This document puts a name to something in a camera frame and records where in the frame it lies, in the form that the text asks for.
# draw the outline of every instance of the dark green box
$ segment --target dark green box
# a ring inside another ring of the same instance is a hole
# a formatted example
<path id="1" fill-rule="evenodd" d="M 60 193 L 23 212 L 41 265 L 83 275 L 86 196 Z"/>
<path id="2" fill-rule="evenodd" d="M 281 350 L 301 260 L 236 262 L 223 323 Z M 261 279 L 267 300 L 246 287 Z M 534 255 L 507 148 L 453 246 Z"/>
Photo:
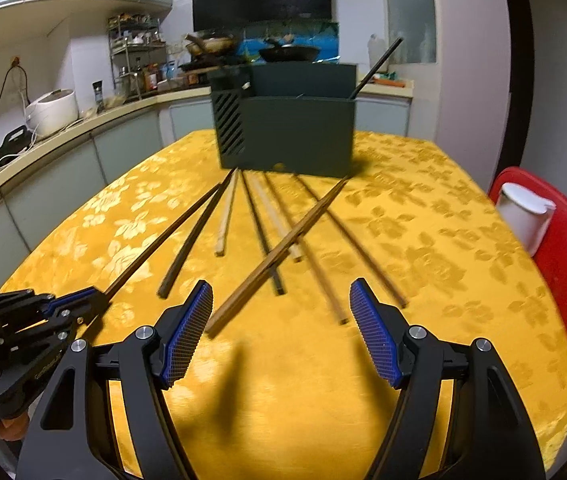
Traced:
<path id="1" fill-rule="evenodd" d="M 288 62 L 212 74 L 223 168 L 349 174 L 356 66 Z"/>

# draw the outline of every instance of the white container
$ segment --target white container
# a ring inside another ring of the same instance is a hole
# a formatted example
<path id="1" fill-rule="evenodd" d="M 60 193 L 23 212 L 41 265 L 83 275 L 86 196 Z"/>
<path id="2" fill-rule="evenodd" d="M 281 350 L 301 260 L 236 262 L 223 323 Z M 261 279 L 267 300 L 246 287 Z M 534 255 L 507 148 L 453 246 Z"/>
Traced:
<path id="1" fill-rule="evenodd" d="M 72 124 L 79 116 L 75 92 L 55 90 L 26 107 L 26 126 L 36 131 L 36 140 L 42 140 Z"/>
<path id="2" fill-rule="evenodd" d="M 370 59 L 370 68 L 372 68 L 378 60 L 381 59 L 386 51 L 388 50 L 388 44 L 384 38 L 379 38 L 376 34 L 373 34 L 368 41 L 368 57 Z M 388 72 L 388 64 L 390 60 L 386 61 L 379 70 L 378 73 Z"/>
<path id="3" fill-rule="evenodd" d="M 519 184 L 506 182 L 497 210 L 530 256 L 534 256 L 557 209 L 552 201 Z"/>

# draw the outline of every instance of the rice cooker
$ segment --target rice cooker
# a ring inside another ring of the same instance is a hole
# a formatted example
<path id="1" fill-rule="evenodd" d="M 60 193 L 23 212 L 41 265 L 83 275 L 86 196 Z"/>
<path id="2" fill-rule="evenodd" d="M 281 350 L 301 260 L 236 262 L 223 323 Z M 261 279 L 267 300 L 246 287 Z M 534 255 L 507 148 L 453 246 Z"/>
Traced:
<path id="1" fill-rule="evenodd" d="M 55 90 L 26 107 L 26 125 L 43 140 L 79 119 L 80 112 L 73 90 Z"/>

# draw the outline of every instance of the door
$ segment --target door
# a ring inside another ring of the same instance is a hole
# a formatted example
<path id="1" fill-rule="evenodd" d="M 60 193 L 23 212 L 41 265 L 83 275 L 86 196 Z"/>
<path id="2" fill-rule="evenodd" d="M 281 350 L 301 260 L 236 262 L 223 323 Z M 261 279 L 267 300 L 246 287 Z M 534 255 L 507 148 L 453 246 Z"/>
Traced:
<path id="1" fill-rule="evenodd" d="M 530 0 L 508 0 L 511 36 L 510 110 L 495 176 L 519 166 L 528 137 L 534 92 L 534 32 Z"/>

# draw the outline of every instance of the yellow tablecloth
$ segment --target yellow tablecloth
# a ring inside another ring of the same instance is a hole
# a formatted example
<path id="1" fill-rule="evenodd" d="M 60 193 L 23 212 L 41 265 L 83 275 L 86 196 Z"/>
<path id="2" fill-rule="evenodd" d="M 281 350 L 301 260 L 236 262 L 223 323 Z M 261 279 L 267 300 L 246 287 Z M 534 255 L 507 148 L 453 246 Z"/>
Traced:
<path id="1" fill-rule="evenodd" d="M 484 193 L 434 144 L 360 132 L 362 170 L 331 210 L 409 299 L 404 311 L 443 340 L 489 338 L 515 380 L 549 466 L 567 432 L 567 336 L 545 282 Z M 104 290 L 167 225 L 225 175 L 214 132 L 193 132 L 112 183 L 30 255 L 4 290 L 67 294 Z M 313 201 L 289 175 L 273 175 L 296 219 Z M 307 178 L 324 194 L 335 181 Z M 238 186 L 227 254 L 214 256 L 213 214 L 167 301 L 156 291 L 195 218 L 162 246 L 116 296 L 95 343 L 125 338 L 181 303 L 202 278 L 215 308 L 262 260 Z M 274 228 L 262 217 L 272 245 Z M 307 235 L 348 310 L 363 276 L 393 303 L 328 218 Z M 381 443 L 396 393 L 380 379 L 354 320 L 335 321 L 305 261 L 280 267 L 287 294 L 266 283 L 214 340 L 202 338 L 183 380 L 165 394 L 184 448 L 202 480 L 363 478 Z M 436 469 L 451 387 L 442 390 L 423 472 Z M 138 471 L 117 383 L 115 425 L 127 468 Z"/>

